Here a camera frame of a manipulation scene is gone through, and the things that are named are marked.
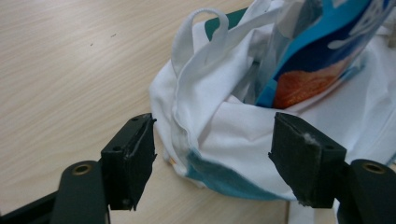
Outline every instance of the white bag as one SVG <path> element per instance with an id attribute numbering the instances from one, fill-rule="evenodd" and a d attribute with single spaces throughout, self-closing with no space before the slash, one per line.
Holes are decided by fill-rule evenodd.
<path id="1" fill-rule="evenodd" d="M 295 199 L 268 158 L 279 110 L 239 100 L 281 4 L 255 1 L 232 30 L 223 13 L 207 8 L 192 13 L 181 25 L 172 59 L 149 89 L 165 159 L 179 175 L 235 197 Z M 202 12 L 219 16 L 219 29 L 210 42 L 203 23 L 192 27 Z M 395 71 L 396 49 L 377 35 L 347 79 L 282 112 L 305 119 L 344 146 L 346 162 L 389 163 L 396 152 Z"/>

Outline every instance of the light wood surface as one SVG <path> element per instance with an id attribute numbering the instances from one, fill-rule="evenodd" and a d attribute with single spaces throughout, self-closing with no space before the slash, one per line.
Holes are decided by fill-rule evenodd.
<path id="1" fill-rule="evenodd" d="M 147 113 L 149 84 L 173 37 L 201 7 L 232 12 L 252 1 L 0 1 L 0 211 L 58 188 L 69 165 L 100 151 Z M 112 223 L 285 223 L 285 202 L 198 189 L 159 154 L 136 212 Z"/>

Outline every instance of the black plastic part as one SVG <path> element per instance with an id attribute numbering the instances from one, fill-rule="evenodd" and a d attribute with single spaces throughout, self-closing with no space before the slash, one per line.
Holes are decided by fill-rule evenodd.
<path id="1" fill-rule="evenodd" d="M 302 205 L 331 208 L 347 150 L 293 115 L 276 113 L 270 159 Z"/>
<path id="2" fill-rule="evenodd" d="M 348 182 L 360 218 L 351 220 L 350 210 L 340 207 L 338 219 L 343 223 L 396 223 L 396 174 L 375 161 L 355 160 L 351 163 Z M 346 200 L 340 198 L 341 204 Z"/>
<path id="3" fill-rule="evenodd" d="M 101 152 L 111 210 L 136 209 L 156 158 L 154 122 L 151 114 L 130 119 Z"/>
<path id="4" fill-rule="evenodd" d="M 356 205 L 351 187 L 349 186 L 350 166 L 344 164 L 343 168 L 336 174 L 334 180 L 335 198 L 340 202 L 337 211 L 337 219 L 340 224 L 360 224 L 363 223 L 361 213 Z"/>
<path id="5" fill-rule="evenodd" d="M 81 161 L 64 170 L 50 223 L 109 223 L 102 170 L 97 161 Z"/>
<path id="6" fill-rule="evenodd" d="M 45 224 L 50 223 L 50 216 L 55 204 L 56 193 L 51 193 L 39 200 L 26 204 L 18 210 L 12 211 L 0 217 L 1 224 L 30 223 Z"/>

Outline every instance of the table surface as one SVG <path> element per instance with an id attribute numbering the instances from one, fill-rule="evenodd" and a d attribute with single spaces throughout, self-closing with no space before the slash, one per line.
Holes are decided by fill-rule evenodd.
<path id="1" fill-rule="evenodd" d="M 0 211 L 58 188 L 62 171 L 100 151 L 147 113 L 149 84 L 169 60 L 178 26 L 201 7 L 232 12 L 252 1 L 0 2 Z M 112 223 L 285 223 L 285 202 L 198 189 L 159 159 L 136 212 Z"/>

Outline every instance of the wooden table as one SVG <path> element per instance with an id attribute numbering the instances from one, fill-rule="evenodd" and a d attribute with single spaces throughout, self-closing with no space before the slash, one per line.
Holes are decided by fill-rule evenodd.
<path id="1" fill-rule="evenodd" d="M 173 37 L 201 7 L 232 12 L 252 1 L 0 2 L 0 210 L 58 188 L 62 171 L 100 151 L 131 117 L 147 113 L 149 84 Z M 112 223 L 285 223 L 285 202 L 198 189 L 159 154 L 136 212 Z"/>

